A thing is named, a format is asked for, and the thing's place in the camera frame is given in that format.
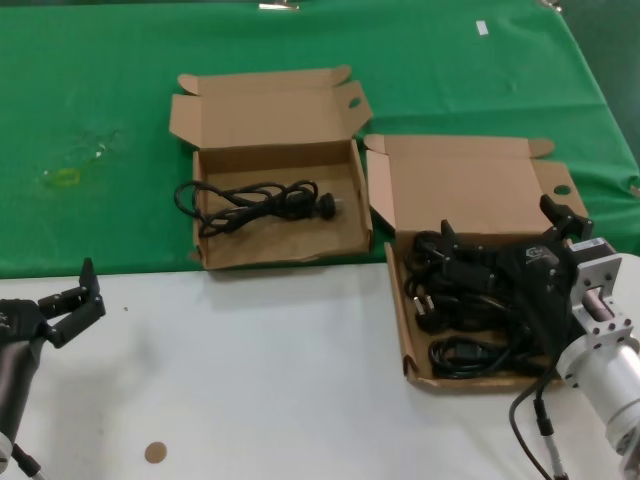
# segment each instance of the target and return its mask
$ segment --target cardboard box flap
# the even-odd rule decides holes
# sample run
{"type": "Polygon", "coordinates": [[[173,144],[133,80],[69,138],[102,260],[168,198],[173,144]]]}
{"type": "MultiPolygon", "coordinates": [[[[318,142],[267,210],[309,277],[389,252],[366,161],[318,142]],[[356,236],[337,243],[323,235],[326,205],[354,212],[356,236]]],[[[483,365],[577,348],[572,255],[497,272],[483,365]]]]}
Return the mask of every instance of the cardboard box flap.
{"type": "Polygon", "coordinates": [[[438,231],[442,219],[481,235],[549,227],[530,158],[550,153],[550,141],[369,135],[365,145],[371,206],[398,231],[438,231]]]}
{"type": "Polygon", "coordinates": [[[387,258],[387,266],[389,267],[389,276],[392,279],[391,292],[393,294],[393,304],[396,309],[398,339],[400,340],[400,353],[402,354],[402,371],[405,375],[408,375],[410,372],[416,372],[418,370],[418,364],[416,363],[416,355],[413,351],[413,343],[411,342],[411,335],[407,327],[406,315],[402,307],[404,293],[399,289],[399,285],[402,285],[402,282],[400,282],[398,267],[396,266],[395,255],[393,254],[391,244],[384,244],[384,252],[387,258]]]}
{"type": "Polygon", "coordinates": [[[178,83],[192,95],[210,96],[232,92],[268,92],[300,88],[331,88],[349,80],[351,67],[317,68],[290,72],[239,73],[196,76],[182,74],[178,83]]]}
{"type": "Polygon", "coordinates": [[[173,96],[170,130],[199,148],[346,140],[372,116],[360,83],[342,83],[346,74],[348,68],[234,75],[240,85],[181,76],[200,94],[173,96]]]}
{"type": "Polygon", "coordinates": [[[367,135],[364,143],[378,153],[428,152],[430,156],[465,158],[541,158],[555,148],[547,138],[463,135],[367,135]]]}

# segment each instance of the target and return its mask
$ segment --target power cord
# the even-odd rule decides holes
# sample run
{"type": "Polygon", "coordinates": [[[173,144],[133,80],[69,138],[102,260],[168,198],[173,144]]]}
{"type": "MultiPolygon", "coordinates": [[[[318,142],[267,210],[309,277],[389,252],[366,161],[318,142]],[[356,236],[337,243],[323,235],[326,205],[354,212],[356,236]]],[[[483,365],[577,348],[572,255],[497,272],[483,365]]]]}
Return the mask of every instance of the power cord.
{"type": "Polygon", "coordinates": [[[520,444],[520,447],[522,447],[522,450],[524,450],[524,453],[527,455],[529,460],[531,460],[531,463],[533,463],[533,466],[536,467],[536,469],[540,472],[540,474],[543,476],[543,478],[545,480],[554,480],[554,479],[551,478],[551,476],[549,476],[549,474],[544,469],[544,467],[542,465],[540,465],[540,462],[538,461],[538,459],[533,455],[533,453],[529,449],[529,446],[527,445],[527,442],[525,442],[525,440],[524,440],[524,438],[522,436],[522,433],[520,433],[520,429],[518,428],[518,424],[516,422],[516,410],[520,406],[520,404],[527,397],[529,397],[529,395],[531,395],[533,392],[538,390],[540,387],[543,387],[544,385],[549,383],[549,381],[555,375],[555,365],[556,365],[556,363],[557,362],[554,362],[551,365],[549,365],[549,367],[547,367],[547,370],[545,371],[544,375],[539,377],[529,387],[524,389],[524,391],[522,393],[520,393],[520,395],[518,395],[516,397],[516,399],[511,403],[511,406],[509,407],[509,424],[511,425],[511,429],[513,430],[513,433],[515,434],[516,439],[518,440],[518,443],[520,444]]]}
{"type": "Polygon", "coordinates": [[[454,335],[432,341],[428,353],[438,378],[469,379],[512,371],[539,376],[544,367],[532,360],[542,353],[533,332],[514,307],[512,286],[484,247],[448,249],[441,233],[418,233],[404,259],[405,294],[413,299],[418,327],[435,335],[502,332],[505,345],[454,335]]]}
{"type": "Polygon", "coordinates": [[[542,374],[544,367],[530,361],[528,352],[517,355],[517,347],[454,335],[431,342],[429,360],[435,376],[455,380],[488,377],[505,370],[531,377],[542,374]]]}
{"type": "Polygon", "coordinates": [[[210,183],[192,180],[176,188],[174,202],[185,215],[201,222],[198,230],[200,238],[235,232],[247,223],[268,215],[285,220],[316,216],[330,220],[336,215],[336,200],[333,195],[325,193],[318,198],[318,186],[310,180],[300,180],[289,186],[263,182],[230,190],[220,190],[210,183]],[[182,192],[188,188],[193,188],[190,209],[180,199],[182,192]],[[198,207],[201,192],[215,193],[234,206],[215,213],[205,213],[198,207]],[[244,195],[261,195],[263,198],[249,200],[244,195]]]}

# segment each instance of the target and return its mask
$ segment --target brown cardboard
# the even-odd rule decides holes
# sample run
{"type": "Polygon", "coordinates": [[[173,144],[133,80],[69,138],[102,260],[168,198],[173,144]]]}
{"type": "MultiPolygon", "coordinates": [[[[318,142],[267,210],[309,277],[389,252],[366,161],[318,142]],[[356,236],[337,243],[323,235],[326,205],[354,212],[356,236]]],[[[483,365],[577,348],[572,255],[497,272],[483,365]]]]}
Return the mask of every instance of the brown cardboard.
{"type": "MultiPolygon", "coordinates": [[[[198,237],[205,268],[309,261],[363,253],[371,243],[369,200],[352,136],[370,118],[347,66],[224,76],[180,75],[189,95],[174,95],[170,131],[199,148],[193,178],[231,189],[258,182],[311,180],[340,200],[338,214],[288,222],[257,219],[230,235],[198,237]]],[[[203,211],[229,203],[200,195],[203,211]]]]}
{"type": "MultiPolygon", "coordinates": [[[[506,244],[542,233],[550,223],[538,204],[543,193],[587,215],[580,195],[562,163],[538,160],[553,151],[549,140],[464,136],[369,135],[367,179],[371,206],[396,230],[396,244],[385,245],[396,307],[402,368],[412,383],[447,388],[520,388],[530,378],[515,375],[468,380],[434,378],[429,344],[452,334],[421,331],[415,307],[406,297],[403,258],[414,235],[440,230],[447,219],[468,241],[506,244]],[[556,195],[558,185],[570,187],[556,195]]],[[[475,334],[501,341],[494,332],[475,334]]]]}

